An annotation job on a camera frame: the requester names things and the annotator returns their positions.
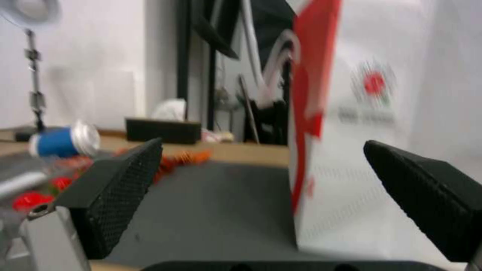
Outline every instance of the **wooden table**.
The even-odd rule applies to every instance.
[[[128,142],[118,137],[101,137],[101,149],[116,151],[122,148],[133,148],[142,142]],[[211,150],[211,160],[228,163],[257,164],[267,166],[287,167],[289,151],[287,147],[257,145],[257,144],[230,144],[230,143],[198,143],[196,145],[173,145],[163,146],[164,155],[174,155],[185,150],[202,151]],[[0,155],[28,151],[26,143],[0,142]],[[116,266],[101,261],[91,261],[93,271],[137,271],[128,267]]]

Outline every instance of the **metal pole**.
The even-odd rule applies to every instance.
[[[40,60],[40,54],[35,49],[35,33],[30,29],[27,29],[25,33],[28,41],[28,49],[25,50],[25,56],[30,60],[28,67],[31,71],[33,82],[33,91],[30,93],[30,106],[35,114],[37,132],[42,132],[45,129],[42,121],[42,113],[45,109],[45,99],[40,92],[39,84],[39,68],[37,66],[37,60]]]

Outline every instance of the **white cable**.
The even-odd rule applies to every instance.
[[[261,94],[261,104],[266,104],[273,100],[273,95],[272,93],[269,93],[269,89],[266,86],[263,74],[261,72],[261,61],[259,60],[258,42],[254,32],[251,0],[242,0],[241,11],[244,34],[246,36],[246,43],[248,45],[249,60],[254,75],[254,82],[256,83]]]
[[[286,29],[283,31],[280,36],[276,39],[276,42],[269,53],[268,61],[266,62],[265,71],[263,72],[263,78],[265,82],[268,84],[269,89],[273,89],[271,83],[271,78],[274,76],[277,70],[281,67],[279,65],[281,58],[281,50],[283,50],[283,45],[290,41],[292,43],[292,50],[293,50],[293,60],[295,63],[299,63],[301,59],[301,46],[300,41],[296,34],[294,34],[291,30]]]

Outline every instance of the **gray mat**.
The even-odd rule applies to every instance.
[[[296,248],[287,169],[209,162],[152,186],[105,261],[320,259]]]

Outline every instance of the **black stand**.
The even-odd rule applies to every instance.
[[[45,125],[42,121],[42,113],[45,110],[45,98],[40,92],[39,84],[39,69],[37,61],[40,60],[40,53],[35,49],[35,33],[27,29],[26,35],[28,39],[28,49],[25,50],[25,56],[30,60],[29,69],[32,73],[33,91],[30,92],[30,106],[35,114],[35,126],[38,133],[45,130]]]
[[[178,0],[177,4],[177,97],[186,101],[185,120],[187,120],[191,2],[190,0]]]

